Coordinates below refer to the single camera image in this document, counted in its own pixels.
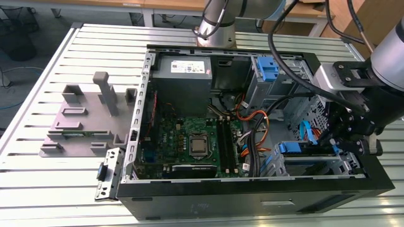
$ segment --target expansion slot bracket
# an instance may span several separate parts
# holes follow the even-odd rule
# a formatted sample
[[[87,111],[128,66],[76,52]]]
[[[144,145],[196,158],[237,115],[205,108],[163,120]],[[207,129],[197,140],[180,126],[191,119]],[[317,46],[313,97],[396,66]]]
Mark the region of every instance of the expansion slot bracket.
[[[124,150],[113,148],[107,151],[105,160],[100,165],[97,180],[99,185],[95,193],[95,201],[117,201],[116,193],[123,166]]]

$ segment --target metal slotted table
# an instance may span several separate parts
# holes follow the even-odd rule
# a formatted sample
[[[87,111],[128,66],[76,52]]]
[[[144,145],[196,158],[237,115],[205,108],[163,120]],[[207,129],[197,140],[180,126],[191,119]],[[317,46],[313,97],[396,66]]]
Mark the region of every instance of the metal slotted table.
[[[240,49],[268,50],[265,34],[237,33],[236,38]],[[279,50],[312,52],[321,62],[363,60],[339,39],[279,35],[275,41]],[[0,140],[0,226],[404,226],[404,121],[380,135],[380,161],[396,189],[327,213],[139,222],[120,202],[96,203],[95,177],[104,158],[41,158],[37,153],[65,85],[99,92],[92,76],[107,71],[117,92],[137,87],[147,44],[193,46],[195,37],[185,29],[84,24],[69,30]]]

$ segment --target blue drive bay latch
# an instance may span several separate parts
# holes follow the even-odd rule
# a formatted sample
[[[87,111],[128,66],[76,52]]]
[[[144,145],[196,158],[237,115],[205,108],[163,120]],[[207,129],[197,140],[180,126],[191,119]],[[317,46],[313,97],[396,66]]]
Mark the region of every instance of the blue drive bay latch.
[[[263,73],[263,80],[272,82],[276,80],[279,75],[279,67],[272,57],[257,57],[259,68]]]

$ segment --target white label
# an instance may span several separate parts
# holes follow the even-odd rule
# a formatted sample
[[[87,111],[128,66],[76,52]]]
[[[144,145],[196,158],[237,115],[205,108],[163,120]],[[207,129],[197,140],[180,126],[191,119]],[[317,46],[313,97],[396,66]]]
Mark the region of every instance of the white label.
[[[132,4],[132,3],[123,3],[124,6],[136,6],[140,7],[140,4]]]
[[[172,73],[204,73],[203,61],[172,61],[171,62]]]
[[[244,171],[249,171],[249,164],[243,163],[243,170],[244,170]]]
[[[244,106],[244,108],[248,108],[248,103],[241,101],[241,106]]]

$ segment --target cpu socket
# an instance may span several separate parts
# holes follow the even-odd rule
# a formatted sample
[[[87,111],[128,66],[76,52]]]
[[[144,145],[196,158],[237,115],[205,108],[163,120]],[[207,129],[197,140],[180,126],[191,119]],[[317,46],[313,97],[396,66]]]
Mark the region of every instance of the cpu socket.
[[[195,159],[208,156],[208,134],[192,133],[189,135],[189,155]]]

